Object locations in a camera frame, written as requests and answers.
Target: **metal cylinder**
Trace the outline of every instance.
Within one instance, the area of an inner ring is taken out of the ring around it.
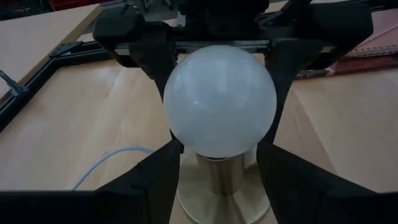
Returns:
[[[240,189],[244,169],[243,154],[225,159],[211,159],[197,154],[197,162],[213,193],[231,195]]]

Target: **blue cable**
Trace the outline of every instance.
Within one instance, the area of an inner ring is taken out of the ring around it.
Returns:
[[[93,166],[91,166],[86,173],[80,178],[80,180],[73,186],[72,190],[76,190],[77,188],[79,188],[79,186],[81,185],[81,183],[83,183],[83,181],[89,176],[89,174],[95,170],[95,168],[97,168],[101,163],[103,163],[105,160],[107,160],[108,158],[110,158],[111,156],[119,153],[119,152],[125,152],[125,151],[136,151],[136,152],[143,152],[146,154],[152,154],[154,151],[152,149],[148,149],[142,146],[130,146],[130,147],[124,147],[121,149],[118,149],[116,151],[113,151],[111,153],[109,153],[108,155],[102,157],[98,162],[96,162]]]

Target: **frosted glass globe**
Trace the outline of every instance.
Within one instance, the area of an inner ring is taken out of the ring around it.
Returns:
[[[276,111],[275,86],[251,54],[214,45],[174,68],[164,108],[170,129],[187,149],[231,157],[252,149],[267,133]]]

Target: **light wood surface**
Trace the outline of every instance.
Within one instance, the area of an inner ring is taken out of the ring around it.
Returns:
[[[76,40],[101,12],[91,5],[0,22],[0,69],[24,84],[59,44]],[[10,88],[0,81],[0,98]]]
[[[398,70],[296,81],[275,143],[369,189],[398,190],[397,96]],[[0,133],[0,189],[70,189],[103,155],[169,139],[159,93],[141,69],[114,60],[61,68]],[[80,189],[96,189],[145,157],[118,154]],[[178,199],[170,223],[189,223]]]

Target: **brass lamp base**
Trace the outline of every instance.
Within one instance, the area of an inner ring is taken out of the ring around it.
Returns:
[[[243,155],[240,165],[237,165],[239,162],[236,162],[236,159],[231,162],[224,161],[220,169],[236,170],[236,166],[242,167],[240,177],[239,172],[235,171],[229,172],[232,181],[221,180],[224,184],[227,182],[233,183],[233,185],[236,183],[235,178],[240,180],[239,187],[233,193],[225,194],[225,192],[220,193],[219,190],[215,191],[214,187],[209,187],[220,181],[214,180],[215,177],[225,179],[224,173],[214,174],[220,165],[217,164],[217,161],[204,160],[201,156],[191,153],[183,161],[180,168],[177,196],[191,222],[200,224],[246,224],[261,221],[269,211],[270,204],[262,186],[257,166],[243,169]]]

